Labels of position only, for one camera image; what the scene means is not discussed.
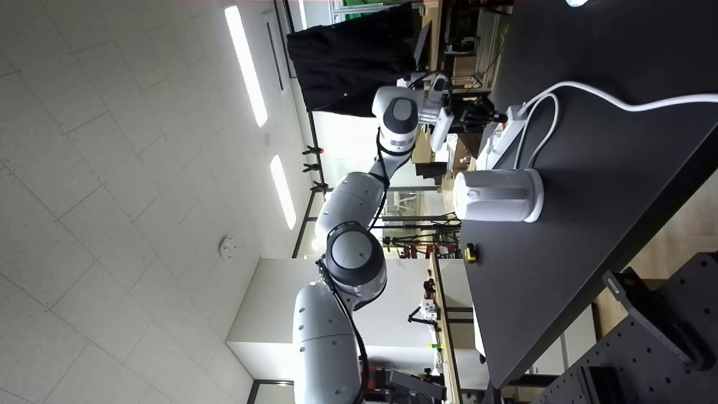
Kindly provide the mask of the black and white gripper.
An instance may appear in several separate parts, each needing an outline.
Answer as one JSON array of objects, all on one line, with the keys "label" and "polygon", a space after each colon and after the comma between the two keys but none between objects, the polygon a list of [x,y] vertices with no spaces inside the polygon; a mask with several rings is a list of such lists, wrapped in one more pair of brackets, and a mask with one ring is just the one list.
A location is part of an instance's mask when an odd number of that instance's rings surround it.
[{"label": "black and white gripper", "polygon": [[451,131],[459,134],[480,134],[490,120],[490,115],[490,107],[477,102],[461,105],[453,116]]}]

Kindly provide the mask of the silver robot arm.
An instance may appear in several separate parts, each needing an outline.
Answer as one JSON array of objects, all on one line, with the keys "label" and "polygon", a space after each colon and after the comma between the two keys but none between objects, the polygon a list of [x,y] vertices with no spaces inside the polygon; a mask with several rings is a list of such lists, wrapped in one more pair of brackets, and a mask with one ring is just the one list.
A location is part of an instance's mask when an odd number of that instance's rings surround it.
[{"label": "silver robot arm", "polygon": [[377,118],[373,165],[348,172],[322,203],[319,280],[294,299],[296,404],[363,404],[368,352],[352,313],[385,289],[385,255],[373,225],[419,127],[431,126],[437,141],[447,139],[453,123],[448,78],[412,74],[382,84],[369,111]]}]

